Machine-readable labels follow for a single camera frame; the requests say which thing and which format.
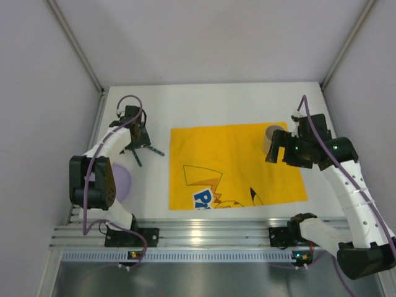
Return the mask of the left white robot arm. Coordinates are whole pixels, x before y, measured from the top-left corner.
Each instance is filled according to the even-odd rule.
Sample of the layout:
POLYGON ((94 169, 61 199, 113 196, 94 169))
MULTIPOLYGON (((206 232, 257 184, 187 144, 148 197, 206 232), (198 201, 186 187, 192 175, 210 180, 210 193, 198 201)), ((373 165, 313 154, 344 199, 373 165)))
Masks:
POLYGON ((151 145, 145 127, 131 124, 111 126, 88 152, 69 161, 69 199, 82 208, 83 234, 96 223, 115 230, 132 230, 135 216, 117 200, 112 164, 118 155, 151 145))

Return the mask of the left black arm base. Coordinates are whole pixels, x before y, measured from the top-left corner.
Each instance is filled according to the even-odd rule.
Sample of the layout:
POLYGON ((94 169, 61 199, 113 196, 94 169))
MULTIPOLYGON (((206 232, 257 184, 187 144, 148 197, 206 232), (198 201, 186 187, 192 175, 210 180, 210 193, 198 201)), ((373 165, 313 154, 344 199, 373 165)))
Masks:
MULTIPOLYGON (((138 227, 136 233, 140 234, 147 242, 147 247, 157 247, 160 229, 138 227)), ((120 229, 109 226, 106 231, 105 247, 107 248, 142 248, 144 242, 137 236, 120 229)))

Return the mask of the purple plastic plate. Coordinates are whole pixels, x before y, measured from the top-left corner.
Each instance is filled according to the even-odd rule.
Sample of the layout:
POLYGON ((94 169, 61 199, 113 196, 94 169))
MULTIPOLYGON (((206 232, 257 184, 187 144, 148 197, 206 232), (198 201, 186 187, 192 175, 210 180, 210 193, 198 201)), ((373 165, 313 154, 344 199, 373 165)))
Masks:
POLYGON ((129 197, 132 187, 132 177, 130 172, 119 164, 113 164, 112 170, 116 186, 116 199, 120 203, 123 203, 129 197))

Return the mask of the yellow Pikachu placemat cloth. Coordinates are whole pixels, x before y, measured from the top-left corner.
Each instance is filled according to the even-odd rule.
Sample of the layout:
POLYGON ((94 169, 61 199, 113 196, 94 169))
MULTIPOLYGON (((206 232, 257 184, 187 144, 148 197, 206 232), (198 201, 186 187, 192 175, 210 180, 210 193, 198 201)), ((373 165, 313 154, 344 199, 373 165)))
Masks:
POLYGON ((300 170, 267 163, 271 123, 173 128, 170 210, 220 210, 305 202, 300 170))

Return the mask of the green handled metal spoon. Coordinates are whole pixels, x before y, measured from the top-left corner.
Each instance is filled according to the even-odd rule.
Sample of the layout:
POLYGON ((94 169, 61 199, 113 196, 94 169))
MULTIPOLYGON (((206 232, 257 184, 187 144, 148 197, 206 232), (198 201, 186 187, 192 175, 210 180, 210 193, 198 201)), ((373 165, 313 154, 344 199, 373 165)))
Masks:
POLYGON ((151 145, 148 145, 148 146, 146 146, 145 148, 151 150, 152 152, 154 152, 154 153, 156 153, 156 154, 158 154, 158 155, 160 155, 160 156, 162 156, 162 157, 165 156, 165 154, 164 154, 162 151, 160 151, 160 150, 158 150, 158 149, 152 147, 151 145))

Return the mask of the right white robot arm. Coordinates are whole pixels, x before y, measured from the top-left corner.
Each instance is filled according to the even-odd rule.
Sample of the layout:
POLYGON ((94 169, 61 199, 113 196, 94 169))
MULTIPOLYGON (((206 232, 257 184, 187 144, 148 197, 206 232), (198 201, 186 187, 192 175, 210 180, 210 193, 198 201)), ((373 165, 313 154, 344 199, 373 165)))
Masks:
POLYGON ((268 128, 264 139, 266 161, 274 163, 282 148, 287 165, 319 167, 335 192, 351 233, 343 235, 313 213, 299 213, 287 223, 289 240, 320 246, 334 256, 352 280, 395 268, 395 234, 376 208, 351 141, 333 138, 326 128, 317 132, 298 129, 296 133, 268 128))

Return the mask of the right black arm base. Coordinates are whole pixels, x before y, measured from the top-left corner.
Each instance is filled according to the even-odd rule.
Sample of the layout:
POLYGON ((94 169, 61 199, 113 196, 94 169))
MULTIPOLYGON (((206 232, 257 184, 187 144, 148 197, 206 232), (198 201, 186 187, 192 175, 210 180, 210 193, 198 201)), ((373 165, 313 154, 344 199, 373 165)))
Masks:
POLYGON ((268 232, 272 248, 286 249, 310 246, 308 241, 297 239, 288 227, 270 227, 268 232))

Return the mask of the beige paper cup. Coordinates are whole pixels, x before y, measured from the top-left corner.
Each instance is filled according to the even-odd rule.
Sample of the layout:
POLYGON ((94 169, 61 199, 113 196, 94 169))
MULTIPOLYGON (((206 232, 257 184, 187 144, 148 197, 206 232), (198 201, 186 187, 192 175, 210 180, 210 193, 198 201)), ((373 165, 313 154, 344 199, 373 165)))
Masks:
POLYGON ((266 130, 264 132, 264 141, 263 141, 263 145, 262 145, 262 151, 265 154, 269 153, 270 147, 272 144, 273 134, 277 130, 284 131, 285 129, 279 125, 271 125, 266 128, 266 130))

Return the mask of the green handled metal fork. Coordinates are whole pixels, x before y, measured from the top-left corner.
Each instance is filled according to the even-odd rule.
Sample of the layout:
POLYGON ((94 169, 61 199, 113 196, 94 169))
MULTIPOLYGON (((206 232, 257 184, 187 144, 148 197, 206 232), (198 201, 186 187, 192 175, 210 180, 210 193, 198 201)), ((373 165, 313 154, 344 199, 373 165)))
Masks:
POLYGON ((138 156, 136 150, 133 149, 133 150, 132 150, 132 154, 133 154, 133 156, 134 156, 134 158, 135 158, 135 160, 136 160, 138 166, 139 166, 139 167, 142 167, 142 162, 141 162, 141 160, 140 160, 140 158, 139 158, 139 156, 138 156))

